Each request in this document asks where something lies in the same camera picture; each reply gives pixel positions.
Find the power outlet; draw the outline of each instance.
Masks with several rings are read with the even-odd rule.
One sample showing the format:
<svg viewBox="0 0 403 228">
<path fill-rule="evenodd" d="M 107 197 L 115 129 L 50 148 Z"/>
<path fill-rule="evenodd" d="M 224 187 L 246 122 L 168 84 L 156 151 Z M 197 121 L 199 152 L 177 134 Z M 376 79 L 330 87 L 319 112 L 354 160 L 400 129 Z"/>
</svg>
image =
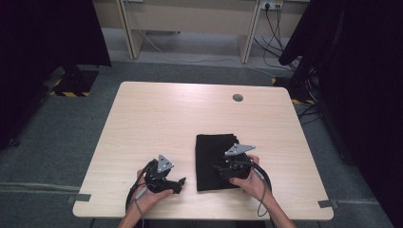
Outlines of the power outlet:
<svg viewBox="0 0 403 228">
<path fill-rule="evenodd" d="M 261 3 L 261 9 L 266 10 L 266 4 L 270 4 L 269 10 L 281 10 L 282 9 L 282 0 L 264 0 Z"/>
</svg>

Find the black fabric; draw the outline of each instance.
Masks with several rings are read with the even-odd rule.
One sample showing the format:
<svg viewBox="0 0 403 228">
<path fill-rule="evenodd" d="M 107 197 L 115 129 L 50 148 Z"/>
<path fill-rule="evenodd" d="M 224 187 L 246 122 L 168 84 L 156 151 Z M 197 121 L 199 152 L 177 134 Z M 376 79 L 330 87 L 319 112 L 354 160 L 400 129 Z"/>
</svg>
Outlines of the black fabric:
<svg viewBox="0 0 403 228">
<path fill-rule="evenodd" d="M 340 6 L 326 7 L 334 4 Z M 397 0 L 381 5 L 375 0 L 312 0 L 280 58 L 282 64 L 298 55 L 312 60 L 301 61 L 295 79 L 306 75 L 305 64 L 315 67 L 325 61 L 321 56 L 327 54 L 323 44 L 329 36 L 318 35 L 332 34 L 328 29 L 335 29 L 335 23 L 329 21 L 315 32 L 309 28 L 314 22 L 325 25 L 324 17 L 339 11 L 338 39 L 329 63 L 317 75 L 321 114 L 339 152 L 343 158 L 351 154 L 394 227 L 403 227 L 402 8 Z M 311 34 L 317 35 L 312 44 Z"/>
<path fill-rule="evenodd" d="M 198 135 L 196 137 L 196 178 L 198 191 L 237 188 L 222 180 L 213 166 L 224 166 L 224 152 L 240 143 L 233 134 Z"/>
<path fill-rule="evenodd" d="M 298 56 L 301 60 L 289 86 L 300 89 L 308 78 L 311 67 L 321 71 L 333 52 L 342 25 L 345 0 L 311 0 L 278 61 L 291 64 Z"/>
<path fill-rule="evenodd" d="M 57 67 L 111 66 L 91 0 L 0 1 L 0 149 L 48 91 Z"/>
</svg>

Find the controller cable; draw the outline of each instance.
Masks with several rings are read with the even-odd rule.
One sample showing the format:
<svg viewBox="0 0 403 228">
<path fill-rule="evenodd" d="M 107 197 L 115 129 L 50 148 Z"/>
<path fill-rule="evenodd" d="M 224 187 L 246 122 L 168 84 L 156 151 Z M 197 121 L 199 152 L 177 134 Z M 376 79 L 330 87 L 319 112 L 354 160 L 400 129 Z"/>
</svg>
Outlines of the controller cable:
<svg viewBox="0 0 403 228">
<path fill-rule="evenodd" d="M 265 183 L 267 183 L 267 186 L 266 186 L 265 183 L 263 183 L 264 190 L 263 190 L 263 196 L 261 197 L 261 200 L 259 201 L 260 204 L 259 204 L 259 207 L 258 207 L 258 216 L 259 216 L 259 217 L 263 217 L 263 216 L 265 216 L 266 214 L 269 214 L 269 217 L 270 217 L 270 213 L 268 213 L 267 210 L 266 210 L 266 212 L 264 212 L 262 215 L 259 214 L 260 207 L 261 207 L 261 205 L 263 204 L 263 200 L 264 200 L 264 197 L 265 197 L 265 195 L 266 195 L 266 188 L 269 187 L 270 192 L 273 192 L 273 189 L 272 189 L 272 182 L 270 182 L 270 179 L 269 179 L 269 176 L 267 175 L 267 173 L 266 173 L 266 172 L 264 171 L 264 169 L 262 169 L 258 164 L 254 163 L 254 162 L 252 162 L 252 161 L 250 161 L 250 162 L 246 162 L 246 161 L 231 161 L 231 162 L 233 162 L 233 163 L 238 163 L 238 164 L 247 164 L 247 165 L 251 166 L 252 168 L 255 169 L 255 171 L 256 171 L 256 173 L 258 174 L 258 176 L 260 176 L 260 178 L 261 178 Z M 277 227 L 276 224 L 275 224 L 275 223 L 273 222 L 273 220 L 271 219 L 271 217 L 270 217 L 270 222 L 272 223 L 272 226 L 273 226 L 274 228 Z"/>
<path fill-rule="evenodd" d="M 136 204 L 137 209 L 139 210 L 140 213 L 140 218 L 142 218 L 142 228 L 144 228 L 144 218 L 143 218 L 143 213 L 142 210 L 140 210 L 139 204 L 137 204 L 137 200 L 140 198 L 140 196 L 145 192 L 145 190 L 147 189 L 147 183 L 140 183 L 139 181 L 140 179 L 143 177 L 144 173 L 148 170 L 149 166 L 151 165 L 152 161 L 150 161 L 145 168 L 142 170 L 142 172 L 140 173 L 139 177 L 136 179 L 136 182 L 134 182 L 133 186 L 130 188 L 130 191 L 127 194 L 127 198 L 126 198 L 126 203 L 125 203 L 125 210 L 127 211 L 128 207 L 130 206 L 130 204 L 132 202 L 134 202 Z M 135 199 L 133 201 L 131 201 L 131 198 L 133 197 L 134 192 L 139 188 L 139 186 L 141 185 L 145 185 L 145 188 L 139 193 L 137 194 L 137 196 L 135 197 Z"/>
</svg>

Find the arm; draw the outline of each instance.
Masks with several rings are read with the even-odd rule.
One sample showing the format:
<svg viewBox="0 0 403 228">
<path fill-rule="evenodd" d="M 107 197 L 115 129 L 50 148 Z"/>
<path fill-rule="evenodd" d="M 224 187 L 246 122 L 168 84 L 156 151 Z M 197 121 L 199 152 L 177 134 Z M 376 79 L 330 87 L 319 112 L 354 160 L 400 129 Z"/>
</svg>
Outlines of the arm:
<svg viewBox="0 0 403 228">
<path fill-rule="evenodd" d="M 259 158 L 253 155 L 248 155 L 249 158 L 256 164 L 259 164 Z M 249 177 L 245 180 L 233 178 L 230 179 L 232 184 L 235 184 L 243 189 L 243 193 L 247 193 L 257 200 L 262 200 L 266 210 L 270 214 L 270 219 L 276 224 L 278 228 L 291 228 L 296 225 L 285 215 L 281 207 L 273 197 L 267 187 L 267 183 L 263 182 L 254 169 L 251 169 Z"/>
<path fill-rule="evenodd" d="M 138 177 L 141 172 L 142 170 L 139 170 L 137 172 Z M 122 218 L 122 221 L 119 224 L 120 228 L 133 228 L 136 225 L 137 221 L 139 221 L 139 219 L 143 215 L 148 213 L 154 207 L 154 205 L 157 204 L 157 202 L 173 194 L 172 189 L 164 190 L 160 193 L 153 193 L 150 190 L 146 189 L 145 192 L 140 196 L 140 198 L 135 201 L 135 197 L 143 190 L 143 188 L 146 188 L 144 186 L 143 177 L 140 179 L 139 184 L 141 185 L 139 186 L 139 188 L 137 188 L 136 192 L 134 192 L 125 216 Z"/>
</svg>

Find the gray carpet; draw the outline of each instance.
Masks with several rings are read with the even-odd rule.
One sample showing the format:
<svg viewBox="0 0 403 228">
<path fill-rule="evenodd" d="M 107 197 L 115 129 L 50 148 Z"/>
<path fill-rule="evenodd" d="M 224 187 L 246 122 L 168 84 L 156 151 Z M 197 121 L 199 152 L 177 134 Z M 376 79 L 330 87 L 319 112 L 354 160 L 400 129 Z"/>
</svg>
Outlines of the gray carpet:
<svg viewBox="0 0 403 228">
<path fill-rule="evenodd" d="M 238 67 L 114 62 L 113 67 L 101 67 L 99 71 L 89 97 L 47 96 L 21 132 L 20 146 L 0 152 L 0 182 L 54 184 L 61 188 L 0 186 L 2 227 L 89 227 L 90 219 L 72 215 L 73 204 L 67 198 L 82 184 L 121 82 L 272 85 L 271 76 Z M 270 72 L 292 75 L 283 70 Z M 298 104 L 295 108 L 298 111 L 304 106 Z M 301 122 L 316 117 L 303 117 Z M 357 168 L 346 165 L 337 154 L 323 121 L 304 124 L 303 130 L 325 189 L 337 208 L 332 220 L 296 221 L 297 226 L 392 227 Z M 118 223 L 118 219 L 96 219 L 93 227 L 115 227 Z"/>
</svg>

